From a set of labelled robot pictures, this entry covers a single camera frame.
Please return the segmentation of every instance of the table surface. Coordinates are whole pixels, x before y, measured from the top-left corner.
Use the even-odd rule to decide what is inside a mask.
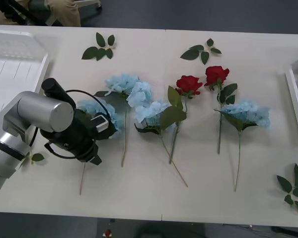
[[[298,35],[201,32],[175,30],[58,28],[0,26],[33,33],[53,61],[46,78],[66,89],[90,93],[105,90],[104,80],[122,72],[139,76],[152,86],[155,99],[167,101],[167,86],[182,75],[206,82],[205,69],[229,68],[225,81],[238,83],[236,101],[250,99],[271,108],[270,129],[250,128],[242,137],[241,170],[233,191],[238,161],[235,129],[225,123],[221,154],[216,153],[219,114],[216,95],[201,89],[188,103],[188,118],[177,139],[174,160],[189,184],[186,188],[156,135],[128,128],[128,151],[123,168],[122,137],[98,142],[103,163],[86,166],[82,195],[82,163],[47,153],[39,135],[34,152],[45,162],[18,170],[0,191],[0,212],[105,218],[234,223],[298,227],[298,212],[284,202],[276,175],[293,180],[298,164],[298,126],[283,71],[298,59]],[[95,33],[114,34],[112,59],[81,60],[96,46]],[[200,60],[180,58],[189,47],[212,38],[223,55]],[[73,93],[75,100],[87,99]]]

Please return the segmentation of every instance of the red object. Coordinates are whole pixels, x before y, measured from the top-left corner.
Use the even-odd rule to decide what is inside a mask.
[[[193,77],[193,76],[182,76],[181,79],[177,81],[177,87],[176,90],[180,95],[186,96],[183,93],[189,93],[190,91],[193,91],[192,95],[199,95],[200,92],[197,91],[203,83],[199,83],[199,78]]]
[[[224,83],[224,80],[226,80],[226,77],[229,74],[229,69],[227,68],[224,70],[222,66],[211,66],[207,68],[205,74],[207,75],[207,83],[204,86],[217,83],[219,78],[222,83]]]
[[[107,238],[109,238],[110,235],[111,235],[111,231],[110,231],[110,230],[106,230],[106,231],[105,231],[105,236],[106,236]]]

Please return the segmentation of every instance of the light blue flower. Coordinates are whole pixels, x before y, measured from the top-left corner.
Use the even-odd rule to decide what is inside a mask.
[[[111,122],[114,124],[117,132],[120,133],[121,132],[121,129],[123,128],[123,121],[122,121],[122,119],[115,112],[115,109],[114,109],[114,107],[112,105],[106,103],[102,99],[99,99],[99,101],[107,109],[107,111],[108,111],[108,113],[110,115]],[[79,101],[77,105],[78,105],[77,108],[85,111],[86,113],[90,114],[92,117],[95,116],[96,113],[104,113],[104,114],[106,114],[106,112],[102,108],[102,106],[99,103],[97,103],[95,100],[83,100],[83,101]]]
[[[151,87],[146,82],[137,82],[135,83],[131,94],[127,98],[128,104],[130,107],[147,107],[152,102],[151,97]]]
[[[140,106],[136,107],[135,118],[139,123],[142,123],[144,119],[148,125],[159,125],[160,113],[166,108],[170,107],[169,103],[153,102],[148,107]]]
[[[129,95],[137,82],[139,82],[137,76],[122,73],[120,76],[112,76],[106,79],[106,86],[112,91],[125,92]]]
[[[270,126],[269,108],[259,106],[250,100],[225,105],[221,108],[221,111],[240,119],[244,123],[255,123],[264,127]]]

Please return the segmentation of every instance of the artificial flower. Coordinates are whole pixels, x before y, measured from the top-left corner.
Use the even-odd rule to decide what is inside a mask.
[[[120,133],[122,128],[123,128],[123,121],[120,118],[120,116],[115,112],[115,109],[112,105],[106,103],[104,100],[99,99],[99,101],[104,105],[104,107],[107,109],[109,115],[110,115],[110,120],[114,124],[117,133]],[[97,103],[95,100],[83,100],[78,102],[78,109],[81,109],[82,111],[90,114],[92,117],[96,115],[96,113],[104,113],[106,114],[105,110],[102,108],[102,106]]]
[[[177,81],[176,90],[180,95],[192,96],[199,95],[200,92],[197,91],[203,84],[199,83],[199,78],[193,76],[182,76],[181,79]]]
[[[218,79],[221,79],[221,83],[223,83],[229,74],[229,69],[224,70],[222,66],[211,66],[206,69],[205,74],[207,75],[207,83],[204,86],[209,86],[216,84]]]
[[[230,114],[243,123],[255,123],[258,126],[269,127],[269,108],[262,107],[250,100],[243,100],[241,103],[225,105],[221,112]]]
[[[139,82],[138,77],[122,73],[121,76],[112,76],[107,79],[106,86],[112,91],[129,95],[137,82]]]
[[[244,100],[241,103],[225,105],[219,111],[227,121],[233,125],[238,132],[238,168],[234,191],[237,188],[239,165],[240,165],[240,148],[242,132],[250,126],[270,126],[269,108],[259,106],[250,100]]]
[[[146,119],[147,121],[150,121],[150,125],[154,125],[155,123],[159,123],[159,118],[156,117],[156,115],[159,115],[170,106],[171,104],[169,103],[153,102],[149,107],[136,107],[135,119],[139,123]]]
[[[150,85],[146,82],[136,82],[127,101],[132,108],[149,106],[152,102]]]

